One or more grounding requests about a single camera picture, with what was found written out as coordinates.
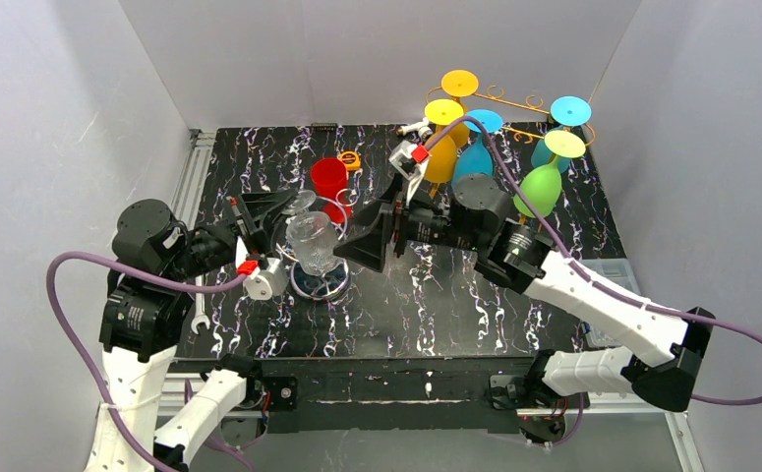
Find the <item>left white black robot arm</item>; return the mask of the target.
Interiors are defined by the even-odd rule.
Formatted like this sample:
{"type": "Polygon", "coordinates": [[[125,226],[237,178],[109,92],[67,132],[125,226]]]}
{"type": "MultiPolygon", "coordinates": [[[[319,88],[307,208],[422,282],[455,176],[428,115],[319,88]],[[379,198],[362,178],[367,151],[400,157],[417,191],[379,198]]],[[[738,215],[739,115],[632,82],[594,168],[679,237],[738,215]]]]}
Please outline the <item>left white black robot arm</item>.
{"type": "MultiPolygon", "coordinates": [[[[117,260],[127,266],[185,282],[223,267],[244,276],[255,300],[283,294],[288,285],[275,237],[297,192],[259,192],[231,197],[228,215],[213,225],[188,228],[163,201],[145,199],[119,216],[113,240],[117,260]]],[[[197,450],[234,409],[259,410],[263,417],[296,405],[296,382],[268,378],[259,361],[227,354],[203,376],[203,386],[165,426],[156,423],[166,374],[186,327],[194,299],[131,275],[111,276],[100,343],[104,382],[120,420],[98,413],[90,471],[155,471],[161,465],[188,469],[197,450]],[[120,433],[129,428],[152,461],[142,459],[120,433]]]]}

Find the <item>orange wine glass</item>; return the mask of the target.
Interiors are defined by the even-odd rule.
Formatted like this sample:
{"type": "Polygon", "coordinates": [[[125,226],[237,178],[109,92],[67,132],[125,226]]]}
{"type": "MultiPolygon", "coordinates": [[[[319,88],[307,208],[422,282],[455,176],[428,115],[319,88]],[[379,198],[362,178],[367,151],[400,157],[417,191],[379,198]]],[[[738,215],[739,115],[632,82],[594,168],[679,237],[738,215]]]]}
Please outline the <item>orange wine glass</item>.
{"type": "Polygon", "coordinates": [[[461,139],[467,137],[468,131],[460,124],[453,127],[444,138],[438,139],[437,135],[463,114],[463,107],[449,98],[435,99],[425,106],[426,118],[436,126],[435,133],[427,140],[428,144],[434,144],[425,175],[425,179],[432,184],[443,184],[453,177],[458,147],[461,139]]]}
{"type": "MultiPolygon", "coordinates": [[[[464,97],[472,95],[479,86],[478,78],[470,71],[456,69],[447,72],[441,79],[441,89],[462,108],[462,114],[465,115],[469,108],[462,101],[464,97]]],[[[453,142],[458,148],[468,144],[471,130],[464,124],[455,126],[449,133],[453,142]]]]}

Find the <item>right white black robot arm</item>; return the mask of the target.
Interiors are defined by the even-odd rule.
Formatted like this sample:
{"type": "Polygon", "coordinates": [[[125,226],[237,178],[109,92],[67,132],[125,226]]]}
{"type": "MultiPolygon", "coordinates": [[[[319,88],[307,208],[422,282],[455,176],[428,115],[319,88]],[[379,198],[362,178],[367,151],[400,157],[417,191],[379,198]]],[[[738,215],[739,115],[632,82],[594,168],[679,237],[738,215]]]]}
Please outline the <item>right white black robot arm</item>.
{"type": "Polygon", "coordinates": [[[568,261],[551,238],[509,221],[513,209],[508,193],[485,174],[462,178],[446,207],[432,204],[423,191],[407,203],[396,176],[377,201],[354,214],[357,232],[333,252],[381,272],[387,248],[401,255],[410,241],[471,251],[474,269],[489,282],[554,305],[619,342],[603,351],[539,352],[511,394],[518,406],[602,392],[633,393],[655,407],[685,411],[711,329],[653,314],[643,302],[624,302],[627,290],[568,261]]]}

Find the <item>red plastic wine glass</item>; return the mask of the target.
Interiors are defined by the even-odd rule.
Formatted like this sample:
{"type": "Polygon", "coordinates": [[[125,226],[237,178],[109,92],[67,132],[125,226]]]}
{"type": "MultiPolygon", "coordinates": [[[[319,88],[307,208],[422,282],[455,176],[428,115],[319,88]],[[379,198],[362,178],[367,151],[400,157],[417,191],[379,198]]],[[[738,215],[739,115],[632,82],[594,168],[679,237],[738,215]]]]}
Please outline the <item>red plastic wine glass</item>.
{"type": "Polygon", "coordinates": [[[351,214],[347,204],[348,171],[346,165],[334,157],[318,160],[310,177],[315,192],[324,198],[323,212],[335,224],[345,223],[351,214]]]}

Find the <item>green plastic wine glass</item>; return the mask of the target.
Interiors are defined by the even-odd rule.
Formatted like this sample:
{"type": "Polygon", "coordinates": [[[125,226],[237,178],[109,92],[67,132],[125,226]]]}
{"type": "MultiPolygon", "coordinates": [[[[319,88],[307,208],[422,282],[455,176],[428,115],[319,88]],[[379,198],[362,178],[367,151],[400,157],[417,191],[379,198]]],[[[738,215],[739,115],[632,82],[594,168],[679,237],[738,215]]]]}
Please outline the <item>green plastic wine glass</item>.
{"type": "Polygon", "coordinates": [[[547,132],[537,142],[531,158],[533,170],[522,179],[519,188],[540,216],[552,213],[562,191],[561,174],[585,152],[583,140],[562,128],[547,132]]]}

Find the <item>clear glass tumbler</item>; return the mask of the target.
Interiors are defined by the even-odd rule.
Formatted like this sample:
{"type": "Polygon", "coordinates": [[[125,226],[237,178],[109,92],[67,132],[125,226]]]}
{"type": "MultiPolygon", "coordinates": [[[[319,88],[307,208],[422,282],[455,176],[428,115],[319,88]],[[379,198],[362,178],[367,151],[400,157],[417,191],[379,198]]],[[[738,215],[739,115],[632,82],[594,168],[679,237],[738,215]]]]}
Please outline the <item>clear glass tumbler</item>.
{"type": "Polygon", "coordinates": [[[340,264],[333,254],[337,232],[332,221],[325,212],[312,209],[317,199],[313,191],[300,190],[285,210],[286,241],[302,270],[312,276],[322,276],[340,264]]]}

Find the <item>blue wine glass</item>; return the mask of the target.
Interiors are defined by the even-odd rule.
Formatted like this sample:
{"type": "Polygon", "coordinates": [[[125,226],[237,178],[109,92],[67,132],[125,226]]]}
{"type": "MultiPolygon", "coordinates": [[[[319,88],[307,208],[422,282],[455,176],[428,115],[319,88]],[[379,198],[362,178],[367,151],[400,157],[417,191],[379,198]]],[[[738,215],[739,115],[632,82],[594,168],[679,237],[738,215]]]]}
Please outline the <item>blue wine glass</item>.
{"type": "MultiPolygon", "coordinates": [[[[591,105],[577,96],[562,96],[551,105],[550,112],[557,126],[552,131],[563,130],[565,127],[576,129],[586,124],[592,116],[591,105]]],[[[544,141],[537,141],[531,157],[534,168],[546,165],[553,159],[554,154],[544,141]]]]}

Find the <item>silver round glass rack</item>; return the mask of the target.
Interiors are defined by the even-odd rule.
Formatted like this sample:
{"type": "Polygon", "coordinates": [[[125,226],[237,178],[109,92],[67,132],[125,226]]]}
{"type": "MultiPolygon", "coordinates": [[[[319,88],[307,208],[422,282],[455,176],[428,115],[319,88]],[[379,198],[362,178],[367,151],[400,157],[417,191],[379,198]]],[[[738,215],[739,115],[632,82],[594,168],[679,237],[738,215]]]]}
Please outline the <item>silver round glass rack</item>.
{"type": "Polygon", "coordinates": [[[333,253],[348,229],[347,207],[300,190],[282,211],[286,217],[275,249],[288,262],[289,282],[302,298],[330,302],[347,289],[349,267],[333,253]]]}

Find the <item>teal wine glass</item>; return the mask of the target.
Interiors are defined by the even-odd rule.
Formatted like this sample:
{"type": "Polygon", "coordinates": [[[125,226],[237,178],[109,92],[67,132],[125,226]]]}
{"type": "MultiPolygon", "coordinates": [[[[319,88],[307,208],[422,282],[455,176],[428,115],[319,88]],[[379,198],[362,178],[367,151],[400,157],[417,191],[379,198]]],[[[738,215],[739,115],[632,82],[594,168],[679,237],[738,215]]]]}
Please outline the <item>teal wine glass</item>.
{"type": "Polygon", "coordinates": [[[485,174],[492,176],[494,174],[494,165],[485,144],[485,137],[490,137],[498,131],[503,126],[504,121],[499,114],[487,109],[473,109],[467,115],[480,122],[486,130],[486,134],[482,134],[475,124],[468,121],[464,122],[464,125],[475,135],[475,140],[460,154],[455,164],[450,182],[452,188],[455,188],[457,182],[467,175],[485,174]]]}

